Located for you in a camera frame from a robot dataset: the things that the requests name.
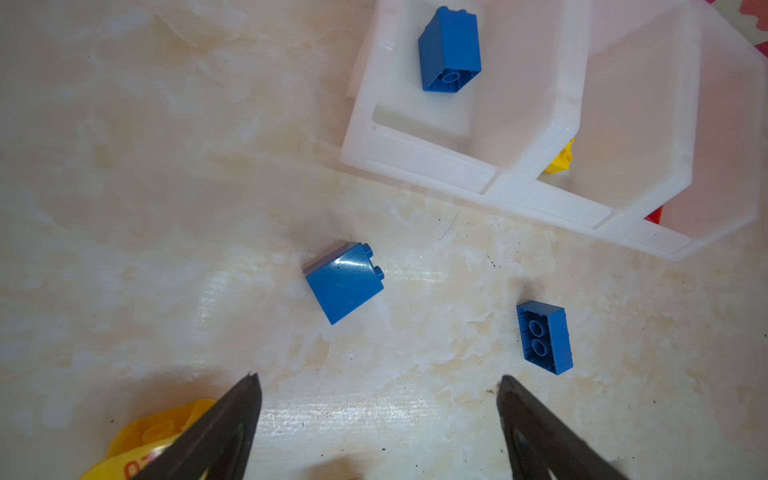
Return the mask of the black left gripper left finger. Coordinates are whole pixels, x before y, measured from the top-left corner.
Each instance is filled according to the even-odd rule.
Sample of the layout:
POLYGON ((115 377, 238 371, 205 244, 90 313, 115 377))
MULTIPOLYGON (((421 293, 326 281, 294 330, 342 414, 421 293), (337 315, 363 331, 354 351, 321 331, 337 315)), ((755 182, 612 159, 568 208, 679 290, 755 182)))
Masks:
POLYGON ((261 406, 259 377, 248 374, 134 479, 242 479, 261 406))

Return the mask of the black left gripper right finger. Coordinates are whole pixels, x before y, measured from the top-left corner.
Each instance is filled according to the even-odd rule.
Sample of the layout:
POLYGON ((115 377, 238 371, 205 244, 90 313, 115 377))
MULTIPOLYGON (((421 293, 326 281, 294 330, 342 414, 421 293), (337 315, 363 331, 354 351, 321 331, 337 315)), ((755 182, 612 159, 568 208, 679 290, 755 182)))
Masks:
POLYGON ((514 479, 623 479, 511 375, 502 377, 497 409, 514 479))

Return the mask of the red lego brick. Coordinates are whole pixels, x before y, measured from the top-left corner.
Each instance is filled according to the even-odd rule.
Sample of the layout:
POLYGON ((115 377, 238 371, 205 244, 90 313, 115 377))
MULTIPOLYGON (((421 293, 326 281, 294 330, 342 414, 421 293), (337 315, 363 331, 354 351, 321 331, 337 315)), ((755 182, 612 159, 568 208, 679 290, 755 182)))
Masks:
POLYGON ((660 206, 645 217, 646 221, 659 225, 661 222, 664 206, 660 206))

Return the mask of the yellow small lego brick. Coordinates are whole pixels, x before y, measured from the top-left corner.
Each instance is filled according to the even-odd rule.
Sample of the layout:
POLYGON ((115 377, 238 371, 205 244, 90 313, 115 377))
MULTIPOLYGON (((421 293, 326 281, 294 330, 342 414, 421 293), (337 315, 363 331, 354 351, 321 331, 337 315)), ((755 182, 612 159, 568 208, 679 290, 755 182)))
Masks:
POLYGON ((566 147, 555 157, 555 159, 544 170, 545 174, 552 175, 568 171, 573 160, 572 146, 574 140, 571 139, 566 147))

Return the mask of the small blue lego brick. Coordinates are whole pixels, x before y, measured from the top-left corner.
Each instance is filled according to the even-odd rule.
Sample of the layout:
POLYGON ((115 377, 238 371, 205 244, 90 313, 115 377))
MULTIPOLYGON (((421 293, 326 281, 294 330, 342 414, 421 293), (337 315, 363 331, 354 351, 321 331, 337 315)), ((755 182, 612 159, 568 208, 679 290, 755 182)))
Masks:
POLYGON ((478 20, 439 7, 418 39, 424 91, 457 93, 482 71, 478 20))

